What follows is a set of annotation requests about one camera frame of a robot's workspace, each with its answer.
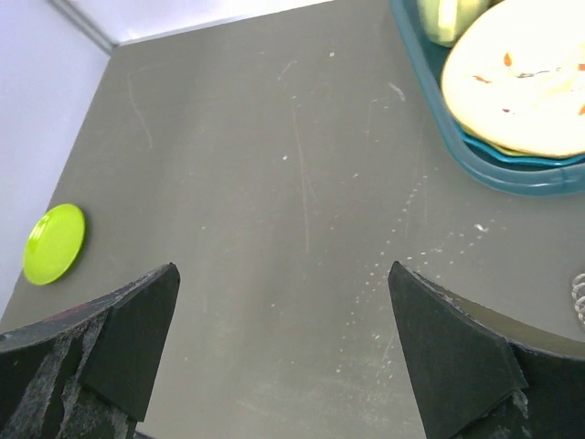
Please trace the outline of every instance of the stack of plates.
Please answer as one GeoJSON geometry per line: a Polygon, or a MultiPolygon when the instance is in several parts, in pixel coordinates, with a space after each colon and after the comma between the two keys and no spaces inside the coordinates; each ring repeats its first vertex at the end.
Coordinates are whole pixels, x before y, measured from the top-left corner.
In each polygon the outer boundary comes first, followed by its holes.
{"type": "Polygon", "coordinates": [[[585,161],[585,2],[505,0],[447,58],[441,90],[465,143],[531,168],[585,161]]]}

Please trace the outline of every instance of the gray table surface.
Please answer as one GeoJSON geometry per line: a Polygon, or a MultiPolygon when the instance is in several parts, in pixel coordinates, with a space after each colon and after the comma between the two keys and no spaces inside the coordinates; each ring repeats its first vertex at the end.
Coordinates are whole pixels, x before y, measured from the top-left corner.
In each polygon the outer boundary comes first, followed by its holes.
{"type": "Polygon", "coordinates": [[[395,260],[585,339],[569,300],[583,197],[517,198],[464,174],[387,0],[117,49],[62,202],[90,221],[80,263],[47,287],[20,279],[2,329],[175,262],[142,426],[160,439],[422,438],[386,285],[395,260]]]}

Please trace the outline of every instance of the green plastic plate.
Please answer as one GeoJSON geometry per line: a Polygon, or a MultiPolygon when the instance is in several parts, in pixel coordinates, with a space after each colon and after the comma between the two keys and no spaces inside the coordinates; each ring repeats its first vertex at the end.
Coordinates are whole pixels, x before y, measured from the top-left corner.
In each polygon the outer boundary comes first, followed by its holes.
{"type": "Polygon", "coordinates": [[[56,281],[75,262],[83,245],[85,217],[77,206],[61,204],[47,212],[28,236],[23,265],[34,285],[56,281]]]}

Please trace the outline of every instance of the teal plastic tray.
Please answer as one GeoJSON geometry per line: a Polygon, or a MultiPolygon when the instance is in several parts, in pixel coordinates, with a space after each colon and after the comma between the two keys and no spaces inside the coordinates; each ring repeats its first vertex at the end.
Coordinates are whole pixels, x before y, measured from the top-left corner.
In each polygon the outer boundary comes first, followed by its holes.
{"type": "Polygon", "coordinates": [[[514,166],[500,163],[467,146],[439,88],[449,49],[427,38],[420,24],[416,0],[390,0],[390,9],[442,139],[465,172],[489,187],[517,195],[545,197],[585,191],[585,163],[548,169],[514,166]]]}

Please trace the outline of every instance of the coiled spring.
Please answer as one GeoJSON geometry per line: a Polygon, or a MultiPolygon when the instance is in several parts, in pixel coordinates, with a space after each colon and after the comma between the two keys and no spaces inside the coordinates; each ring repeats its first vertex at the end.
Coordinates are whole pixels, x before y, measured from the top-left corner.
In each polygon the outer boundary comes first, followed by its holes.
{"type": "Polygon", "coordinates": [[[575,311],[581,323],[585,324],[585,273],[581,273],[573,279],[571,295],[575,301],[575,311]]]}

